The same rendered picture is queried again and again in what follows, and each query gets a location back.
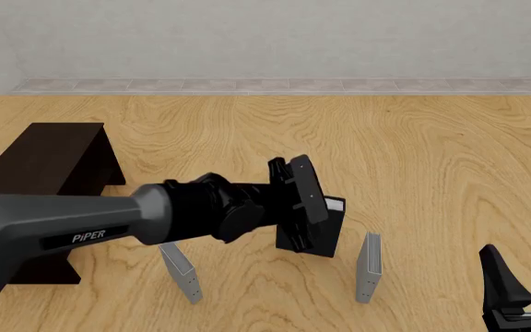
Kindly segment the black book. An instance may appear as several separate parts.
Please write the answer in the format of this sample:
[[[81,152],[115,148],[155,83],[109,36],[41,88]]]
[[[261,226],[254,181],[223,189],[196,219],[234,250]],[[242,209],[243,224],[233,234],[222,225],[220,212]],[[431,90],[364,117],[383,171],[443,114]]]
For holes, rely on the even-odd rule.
[[[278,207],[276,248],[333,258],[346,212],[346,199],[325,196],[327,219],[307,220],[304,208]]]

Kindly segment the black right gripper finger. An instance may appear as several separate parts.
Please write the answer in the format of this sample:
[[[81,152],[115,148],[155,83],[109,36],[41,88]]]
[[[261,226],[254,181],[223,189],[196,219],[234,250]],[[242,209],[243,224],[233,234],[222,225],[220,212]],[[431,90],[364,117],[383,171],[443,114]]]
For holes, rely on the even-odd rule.
[[[479,251],[484,281],[483,312],[519,311],[531,304],[531,292],[515,277],[493,244]]]

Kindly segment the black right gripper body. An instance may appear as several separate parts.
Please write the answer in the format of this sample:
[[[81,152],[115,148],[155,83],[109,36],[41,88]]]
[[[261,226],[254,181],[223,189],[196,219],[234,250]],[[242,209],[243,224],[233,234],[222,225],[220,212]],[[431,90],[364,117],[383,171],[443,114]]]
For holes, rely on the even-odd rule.
[[[523,308],[502,309],[483,306],[485,326],[488,332],[531,332],[531,312]]]

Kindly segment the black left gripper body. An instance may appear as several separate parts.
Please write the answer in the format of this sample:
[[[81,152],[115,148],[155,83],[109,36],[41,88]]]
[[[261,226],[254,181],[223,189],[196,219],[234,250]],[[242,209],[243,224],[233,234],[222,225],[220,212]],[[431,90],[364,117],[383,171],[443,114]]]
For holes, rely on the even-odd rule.
[[[313,238],[309,231],[307,209],[301,200],[292,170],[282,157],[270,160],[268,170],[271,200],[279,232],[277,240],[284,238],[287,249],[303,253],[313,248]]]

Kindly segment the dark brown wooden cabinet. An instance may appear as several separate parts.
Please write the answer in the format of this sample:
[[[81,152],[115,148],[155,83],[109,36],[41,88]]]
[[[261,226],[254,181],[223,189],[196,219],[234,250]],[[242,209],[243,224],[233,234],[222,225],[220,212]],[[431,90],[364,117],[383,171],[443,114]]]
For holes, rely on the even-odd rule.
[[[0,155],[0,193],[99,196],[125,178],[102,123],[33,123]],[[6,284],[78,284],[67,250],[0,271]]]

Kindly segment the grey book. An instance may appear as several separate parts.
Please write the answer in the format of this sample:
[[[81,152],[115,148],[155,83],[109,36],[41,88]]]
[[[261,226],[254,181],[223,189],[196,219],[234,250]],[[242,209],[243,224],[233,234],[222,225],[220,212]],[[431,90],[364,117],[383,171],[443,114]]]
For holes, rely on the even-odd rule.
[[[159,250],[171,278],[188,301],[191,304],[201,301],[203,294],[195,268],[177,243],[162,243]]]
[[[368,231],[357,260],[357,302],[370,302],[382,273],[382,237],[381,234]]]

